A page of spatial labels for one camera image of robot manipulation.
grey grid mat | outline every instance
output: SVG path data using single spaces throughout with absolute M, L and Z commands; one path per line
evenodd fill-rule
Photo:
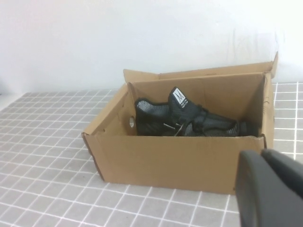
M 303 84 L 274 89 L 275 148 L 303 163 Z M 0 227 L 239 227 L 234 196 L 100 179 L 80 133 L 115 92 L 29 93 L 0 113 Z

white wall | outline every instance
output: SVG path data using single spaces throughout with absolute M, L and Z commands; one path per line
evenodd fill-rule
M 254 63 L 277 49 L 276 80 L 303 80 L 303 14 L 287 3 L 1 0 L 0 92 L 115 88 L 124 68 Z

shoe tongue label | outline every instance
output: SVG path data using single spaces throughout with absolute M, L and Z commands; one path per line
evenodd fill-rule
M 188 103 L 188 100 L 185 98 L 185 95 L 179 90 L 179 88 L 174 90 L 173 95 L 180 106 L 184 108 Z

logo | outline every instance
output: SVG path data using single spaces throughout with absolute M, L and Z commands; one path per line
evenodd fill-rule
M 175 96 L 179 104 L 181 104 L 185 99 L 184 94 L 182 94 L 182 92 L 178 88 L 176 88 L 176 90 L 173 92 L 173 95 Z

black mesh shoe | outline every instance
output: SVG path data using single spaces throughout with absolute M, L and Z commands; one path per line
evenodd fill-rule
M 137 133 L 142 136 L 258 136 L 257 127 L 209 113 L 177 87 L 168 103 L 154 104 L 142 98 L 135 102 L 135 109 Z
M 209 113 L 188 100 L 177 87 L 169 95 L 169 114 L 173 125 L 181 125 L 177 132 L 180 136 L 258 136 L 256 126 Z

